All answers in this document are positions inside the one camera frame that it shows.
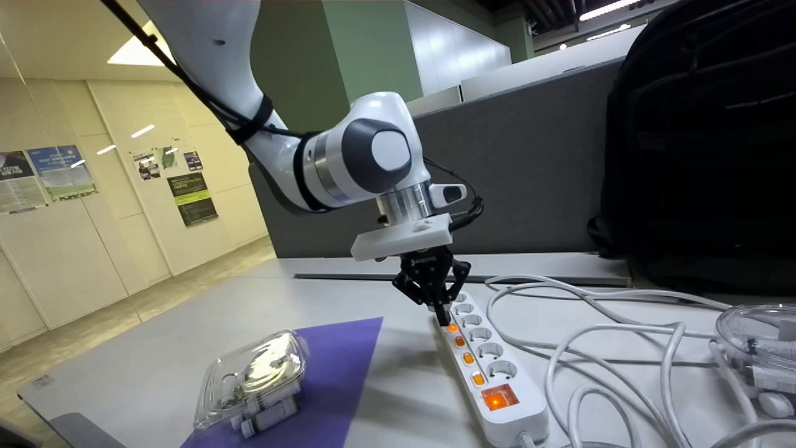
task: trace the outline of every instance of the poster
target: poster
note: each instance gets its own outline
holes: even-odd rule
[[[146,179],[160,179],[160,164],[155,153],[136,153],[135,164],[140,169],[140,175]]]
[[[201,172],[198,151],[183,151],[183,162],[188,164],[191,172]]]
[[[75,144],[28,148],[28,157],[53,202],[95,194],[95,179]]]
[[[172,169],[173,164],[176,164],[176,146],[161,146],[160,148],[160,164],[165,167],[165,169]]]
[[[48,204],[25,151],[0,153],[0,212]]]
[[[218,215],[201,172],[168,175],[168,185],[183,227],[197,227]]]

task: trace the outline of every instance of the white power strip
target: white power strip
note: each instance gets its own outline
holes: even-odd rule
[[[451,302],[440,336],[487,439],[497,448],[544,443],[547,401],[473,296]]]

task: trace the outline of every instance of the floor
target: floor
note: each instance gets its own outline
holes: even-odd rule
[[[268,258],[274,258],[268,239],[241,245],[222,258],[214,258],[198,268],[178,274],[151,287],[145,287],[115,305],[95,311],[75,324],[30,337],[4,353],[0,353],[0,419],[15,424],[44,448],[63,448],[64,439],[49,431],[20,397],[17,391],[53,370],[58,362],[69,360],[103,341],[110,341],[165,311],[178,305],[201,290],[234,278]]]

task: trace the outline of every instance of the gray table surface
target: gray table surface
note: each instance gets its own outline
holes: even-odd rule
[[[463,256],[473,274],[568,274],[626,278],[619,264],[584,253],[559,256]],[[365,378],[349,444],[486,444],[461,385],[437,351],[428,309],[402,297],[386,281],[303,281],[293,274],[394,274],[396,261],[370,264],[349,258],[275,258],[224,281],[195,301],[161,312],[99,347],[58,366],[25,385],[20,397],[34,407],[73,444],[173,448],[191,433],[203,367],[214,355],[268,336],[279,327],[339,324],[384,315],[384,327]],[[468,290],[486,301],[481,284]],[[641,320],[687,320],[691,330],[711,330],[713,311],[611,302]],[[580,301],[520,301],[496,309],[501,327],[525,337],[561,341],[568,332],[604,317]],[[626,332],[584,337],[580,347],[602,355],[660,357],[660,351]],[[703,341],[685,341],[681,357],[703,357]],[[525,367],[542,381],[544,360],[520,353]],[[657,397],[653,366],[625,366],[644,392]],[[584,378],[565,373],[554,404],[568,404]],[[742,422],[733,401],[713,370],[676,367],[675,401],[693,444],[709,444]],[[584,404],[584,433],[625,443],[619,417],[604,403]],[[550,444],[561,444],[553,427]]]

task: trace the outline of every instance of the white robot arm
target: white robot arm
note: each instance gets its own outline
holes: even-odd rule
[[[466,185],[431,184],[420,137],[397,95],[365,95],[336,126],[297,133],[285,129],[252,72],[249,51],[262,0],[140,0],[167,37],[173,61],[117,0],[103,1],[214,110],[229,133],[263,167],[280,204],[329,212],[374,198],[384,227],[360,233],[351,253],[356,258],[400,253],[394,284],[448,324],[448,302],[469,266],[452,261],[451,213],[440,208],[463,198]]]

